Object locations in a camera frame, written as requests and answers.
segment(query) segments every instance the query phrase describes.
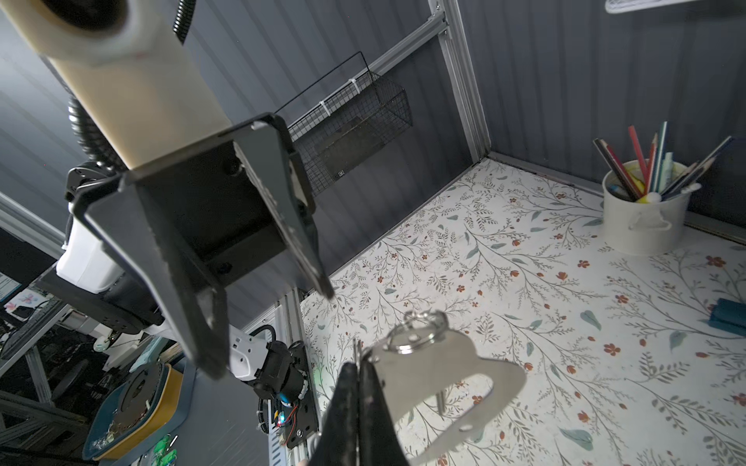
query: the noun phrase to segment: black wire basket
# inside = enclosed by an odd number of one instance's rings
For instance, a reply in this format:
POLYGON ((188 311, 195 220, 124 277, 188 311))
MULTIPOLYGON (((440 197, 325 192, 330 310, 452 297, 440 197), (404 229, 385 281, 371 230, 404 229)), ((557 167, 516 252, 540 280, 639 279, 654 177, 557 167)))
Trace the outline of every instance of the black wire basket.
POLYGON ((370 71, 366 63, 361 75, 288 129, 317 195, 412 124, 404 88, 370 71))

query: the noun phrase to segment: white metal bucket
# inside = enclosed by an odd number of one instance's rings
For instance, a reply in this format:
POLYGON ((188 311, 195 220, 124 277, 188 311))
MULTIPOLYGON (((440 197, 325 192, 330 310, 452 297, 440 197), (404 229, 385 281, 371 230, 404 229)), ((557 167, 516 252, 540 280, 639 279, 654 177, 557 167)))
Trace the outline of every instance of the white metal bucket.
MULTIPOLYGON (((636 160, 624 166, 642 179, 636 160)), ((685 169, 684 165, 675 163, 672 178, 685 169)), ((637 204, 615 197, 609 192, 609 186, 613 184, 621 186, 614 172, 610 171, 603 181, 606 243, 633 256, 655 256, 675 249, 684 231, 684 215, 691 195, 678 195, 658 204, 637 204)))

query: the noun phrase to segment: white zip tie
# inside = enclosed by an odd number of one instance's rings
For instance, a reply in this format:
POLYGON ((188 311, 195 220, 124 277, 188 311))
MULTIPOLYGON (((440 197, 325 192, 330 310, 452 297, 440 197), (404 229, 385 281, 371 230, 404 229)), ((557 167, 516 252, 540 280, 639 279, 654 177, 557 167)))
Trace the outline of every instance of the white zip tie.
POLYGON ((355 78, 350 78, 350 82, 352 82, 352 85, 355 86, 355 90, 358 94, 360 94, 360 88, 357 86, 357 80, 355 78))
POLYGON ((330 111, 329 111, 329 109, 327 108, 327 106, 326 106, 326 104, 324 103, 324 101, 320 101, 319 103, 320 103, 320 104, 322 105, 322 107, 324 108, 324 110, 326 110, 326 111, 327 111, 327 116, 331 116, 331 112, 330 112, 330 111))

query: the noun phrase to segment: gray wall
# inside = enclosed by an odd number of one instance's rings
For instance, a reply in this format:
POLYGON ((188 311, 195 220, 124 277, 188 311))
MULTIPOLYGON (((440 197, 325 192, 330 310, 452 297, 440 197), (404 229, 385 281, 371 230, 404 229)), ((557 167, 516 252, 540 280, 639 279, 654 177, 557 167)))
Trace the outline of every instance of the gray wall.
MULTIPOLYGON (((693 163, 746 136, 746 1, 704 0, 609 15, 603 0, 460 2, 492 150, 600 182, 591 141, 633 158, 669 121, 693 163)), ((746 144, 703 178, 690 209, 746 227, 746 144)))
MULTIPOLYGON (((169 22, 176 4, 157 3, 169 22)), ((198 0, 185 46, 227 115, 241 122, 276 110, 357 50, 373 61, 429 15, 425 0, 198 0)), ((4 17, 0 39, 0 191, 63 229, 65 173, 84 160, 66 95, 4 17)), ((281 114, 291 122, 361 69, 352 63, 281 114)), ((407 91, 414 127, 317 197, 327 272, 471 164, 437 40, 386 76, 407 91)), ((303 280, 292 258, 278 256, 229 288, 231 320, 248 323, 296 283, 303 280)))

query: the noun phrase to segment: tabletop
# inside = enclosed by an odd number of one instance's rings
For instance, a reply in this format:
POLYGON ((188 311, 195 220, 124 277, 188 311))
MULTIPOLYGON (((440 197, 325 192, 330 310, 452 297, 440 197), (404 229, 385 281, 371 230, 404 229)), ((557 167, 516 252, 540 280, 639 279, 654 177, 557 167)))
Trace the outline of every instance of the tabletop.
MULTIPOLYGON (((514 402, 436 466, 746 464, 746 339, 706 320, 744 302, 746 248, 687 228, 661 256, 605 245, 602 198, 483 160, 301 303, 326 410, 352 344, 438 309, 482 357, 520 364, 514 402)), ((415 456, 489 390, 470 377, 395 420, 415 456)))

